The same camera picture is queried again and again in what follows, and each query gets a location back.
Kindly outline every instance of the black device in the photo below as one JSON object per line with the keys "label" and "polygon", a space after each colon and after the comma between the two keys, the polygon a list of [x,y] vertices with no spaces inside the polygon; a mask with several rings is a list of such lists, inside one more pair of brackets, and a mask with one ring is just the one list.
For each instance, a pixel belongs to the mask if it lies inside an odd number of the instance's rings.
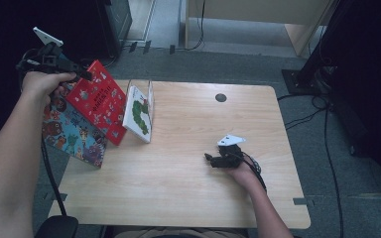
{"label": "black device", "polygon": [[221,157],[205,153],[205,158],[213,168],[237,168],[242,163],[243,153],[237,145],[218,146]]}
{"label": "black device", "polygon": [[40,71],[45,73],[75,72],[78,81],[81,77],[91,81],[92,75],[79,64],[67,59],[62,54],[62,49],[55,43],[47,43],[39,50],[29,50],[18,62],[15,68],[22,74],[28,71]]}
{"label": "black device", "polygon": [[[218,146],[218,149],[221,157],[213,157],[207,153],[204,154],[205,158],[210,162],[213,168],[237,168],[242,162],[244,162],[249,166],[250,170],[252,170],[256,178],[258,178],[258,181],[261,182],[264,189],[267,190],[267,186],[261,177],[261,167],[252,157],[242,152],[240,147],[238,147],[236,144],[230,146]],[[253,166],[244,159],[244,156],[250,158]]]}

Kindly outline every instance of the person's lap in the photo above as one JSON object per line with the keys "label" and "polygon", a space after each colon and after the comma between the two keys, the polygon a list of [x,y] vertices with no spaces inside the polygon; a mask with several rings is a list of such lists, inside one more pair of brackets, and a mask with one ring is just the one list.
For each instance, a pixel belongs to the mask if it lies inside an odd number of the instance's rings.
{"label": "person's lap", "polygon": [[188,228],[154,226],[115,226],[114,238],[153,238],[159,236],[182,236],[196,238],[246,238],[246,229]]}

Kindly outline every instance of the standing book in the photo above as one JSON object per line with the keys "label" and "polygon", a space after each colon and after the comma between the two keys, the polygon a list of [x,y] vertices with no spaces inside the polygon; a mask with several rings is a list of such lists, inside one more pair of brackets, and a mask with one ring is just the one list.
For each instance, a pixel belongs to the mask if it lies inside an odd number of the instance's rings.
{"label": "standing book", "polygon": [[151,141],[152,120],[154,112],[153,86],[149,81],[148,96],[137,86],[128,89],[123,126],[132,131],[146,143]]}

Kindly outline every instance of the colorful book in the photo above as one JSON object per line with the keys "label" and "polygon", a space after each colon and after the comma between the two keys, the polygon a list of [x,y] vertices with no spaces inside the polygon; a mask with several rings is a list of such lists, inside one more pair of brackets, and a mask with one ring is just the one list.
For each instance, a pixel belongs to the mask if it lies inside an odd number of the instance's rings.
{"label": "colorful book", "polygon": [[149,97],[135,85],[128,89],[123,126],[132,131],[143,141],[150,143],[152,129],[152,114],[154,111],[154,97],[152,83],[149,83]]}
{"label": "colorful book", "polygon": [[92,74],[92,81],[81,79],[66,100],[118,146],[126,133],[122,126],[125,93],[98,60],[88,71]]}
{"label": "colorful book", "polygon": [[[68,87],[63,95],[68,94]],[[63,96],[55,97],[45,108],[42,135],[47,145],[101,168],[107,139]]]}

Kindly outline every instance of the black hole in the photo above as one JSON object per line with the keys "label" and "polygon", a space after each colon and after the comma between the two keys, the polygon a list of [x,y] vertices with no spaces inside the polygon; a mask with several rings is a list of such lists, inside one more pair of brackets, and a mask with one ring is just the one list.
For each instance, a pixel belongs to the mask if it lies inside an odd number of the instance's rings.
{"label": "black hole", "polygon": [[218,93],[215,95],[215,99],[218,101],[218,102],[225,102],[225,100],[227,100],[227,97],[222,94],[222,93]]}

